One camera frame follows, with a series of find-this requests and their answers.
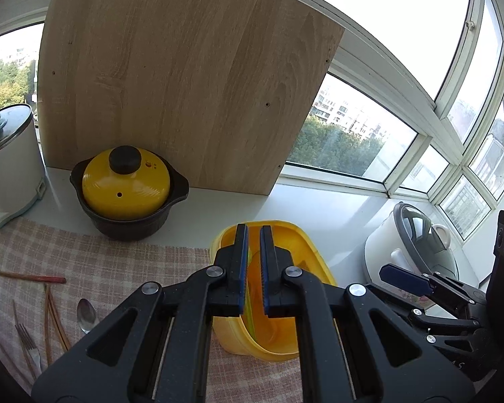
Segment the steel spoon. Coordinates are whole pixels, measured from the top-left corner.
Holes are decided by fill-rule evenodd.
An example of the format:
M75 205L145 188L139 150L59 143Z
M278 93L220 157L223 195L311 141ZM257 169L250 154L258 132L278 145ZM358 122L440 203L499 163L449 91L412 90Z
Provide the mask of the steel spoon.
M88 299L80 299L76 308L77 324L84 335L89 334L99 323L95 308Z

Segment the wooden chopstick three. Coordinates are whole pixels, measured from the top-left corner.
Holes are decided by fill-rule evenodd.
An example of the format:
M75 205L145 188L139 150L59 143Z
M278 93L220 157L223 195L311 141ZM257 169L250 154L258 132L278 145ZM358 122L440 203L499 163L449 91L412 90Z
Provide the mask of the wooden chopstick three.
M53 295L51 293L51 289L48 289L48 297L49 297L49 308L51 312L51 317L54 323L55 330L59 336L61 341L61 347L64 352L67 352L71 349L70 340L67 337L64 326L61 323L61 317L58 312L58 308L55 305L55 301Z

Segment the green plastic utensil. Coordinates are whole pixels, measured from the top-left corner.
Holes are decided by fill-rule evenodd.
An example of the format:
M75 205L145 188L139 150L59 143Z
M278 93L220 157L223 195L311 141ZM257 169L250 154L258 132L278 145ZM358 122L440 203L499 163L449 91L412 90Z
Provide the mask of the green plastic utensil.
M253 309L251 303L251 295L249 288L249 274L250 274L250 264L252 261L252 257L250 254L247 255L247 273L246 273L246 282L245 282L245 304L244 304L244 313L243 313L243 322L247 328L247 332L250 335L251 339L256 339L256 331L253 320Z

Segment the steel fork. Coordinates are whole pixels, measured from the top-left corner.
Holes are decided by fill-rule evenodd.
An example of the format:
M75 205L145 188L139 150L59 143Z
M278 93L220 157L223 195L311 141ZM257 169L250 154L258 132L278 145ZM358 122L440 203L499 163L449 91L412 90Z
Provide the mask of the steel fork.
M41 354L32 338L29 334L26 326L19 322L19 317L17 314L17 308L15 302L12 302L13 308L13 316L14 316L14 326L19 335L20 342L23 345L23 348L26 350L28 356L32 362L32 368L35 373L35 376L40 376L42 374L42 359Z

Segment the red chopstick horizontal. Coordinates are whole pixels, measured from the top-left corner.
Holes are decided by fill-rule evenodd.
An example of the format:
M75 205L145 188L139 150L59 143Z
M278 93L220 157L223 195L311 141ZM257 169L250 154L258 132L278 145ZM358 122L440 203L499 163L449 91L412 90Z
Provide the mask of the red chopstick horizontal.
M36 283L43 284L66 284L67 280L65 277L54 277L54 276L40 276L40 275L26 275L12 272L0 271L0 277L6 277L17 280L25 280Z

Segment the wooden chopstick two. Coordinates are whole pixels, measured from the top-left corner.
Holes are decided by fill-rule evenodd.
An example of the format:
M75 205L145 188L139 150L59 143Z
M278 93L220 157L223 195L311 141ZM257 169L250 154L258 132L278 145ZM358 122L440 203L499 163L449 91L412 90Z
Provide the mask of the wooden chopstick two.
M44 318L43 318L43 335L44 335L44 346L45 346L45 357L47 367L51 366L52 363L52 351L51 351L51 339L50 339L50 291L47 284L43 285L44 288Z

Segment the long curved wooden chopstick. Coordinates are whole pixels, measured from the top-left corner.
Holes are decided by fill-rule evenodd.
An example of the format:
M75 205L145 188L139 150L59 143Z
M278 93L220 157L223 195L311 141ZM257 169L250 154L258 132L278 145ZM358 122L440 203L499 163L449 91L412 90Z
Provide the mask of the long curved wooden chopstick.
M7 361L10 363L10 366L12 367L12 369L17 373L17 375L22 379L22 381L27 386L32 386L32 382L30 382L29 379L27 378L27 376L19 369L16 362L10 356L10 353L7 351L7 349L1 343L1 340L0 340L0 350L1 350L1 353L3 354L4 358L7 359Z

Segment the white floral rice cooker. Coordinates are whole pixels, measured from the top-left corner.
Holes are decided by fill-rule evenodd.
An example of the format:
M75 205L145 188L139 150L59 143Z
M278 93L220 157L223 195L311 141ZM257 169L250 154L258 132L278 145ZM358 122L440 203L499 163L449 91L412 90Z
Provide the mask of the white floral rice cooker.
M399 202L365 242L364 274L371 283L428 309L434 305L431 300L387 284L381 280L380 270L393 264L419 275L439 272L457 280L459 269L451 242L448 227L433 223L420 209Z

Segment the yellow plastic utensil container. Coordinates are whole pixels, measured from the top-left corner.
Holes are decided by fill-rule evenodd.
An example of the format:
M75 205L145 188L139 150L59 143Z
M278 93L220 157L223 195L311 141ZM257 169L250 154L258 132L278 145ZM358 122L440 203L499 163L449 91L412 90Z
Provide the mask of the yellow plastic utensil container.
M281 362L298 356L298 338L294 318L269 318L264 314L259 232L265 225L272 228L274 244L291 253L294 264L314 274L324 283L335 285L336 280L320 252L300 227L280 220L247 223L247 255L252 257L248 279L256 339L251 339L248 334L243 315L216 317L213 319L213 330L222 348L229 353Z

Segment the pink plaid cloth mat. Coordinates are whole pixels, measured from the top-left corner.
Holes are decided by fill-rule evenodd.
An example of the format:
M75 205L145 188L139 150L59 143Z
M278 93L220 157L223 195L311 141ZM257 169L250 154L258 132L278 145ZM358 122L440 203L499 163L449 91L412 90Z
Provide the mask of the pink plaid cloth mat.
M65 277L66 284L52 286L55 305L70 343L83 332L77 324L79 299L92 302L97 316L105 318L143 282L163 286L185 280L210 261L207 249L160 247L146 243L112 241L86 236L17 218L0 229L0 271ZM12 302L19 322L26 326L46 362L44 346L44 288L41 283L0 277L0 340L19 369L33 384L23 348L14 327ZM60 339L50 319L52 361L61 357ZM0 361L22 389L27 386L0 350Z

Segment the black pot yellow lid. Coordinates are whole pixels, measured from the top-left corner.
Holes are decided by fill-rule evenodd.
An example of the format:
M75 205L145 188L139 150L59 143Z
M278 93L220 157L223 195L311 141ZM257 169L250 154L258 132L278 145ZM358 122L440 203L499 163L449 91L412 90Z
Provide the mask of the black pot yellow lid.
M168 161L136 146L110 148L77 163L70 182L97 230L126 242L160 230L189 193L188 180Z

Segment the wooden board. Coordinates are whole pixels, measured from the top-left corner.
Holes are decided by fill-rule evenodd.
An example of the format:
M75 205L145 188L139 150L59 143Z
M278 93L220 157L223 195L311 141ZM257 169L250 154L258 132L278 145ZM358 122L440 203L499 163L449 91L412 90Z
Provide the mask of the wooden board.
M51 0L45 163L138 146L191 186L267 195L343 33L298 0Z

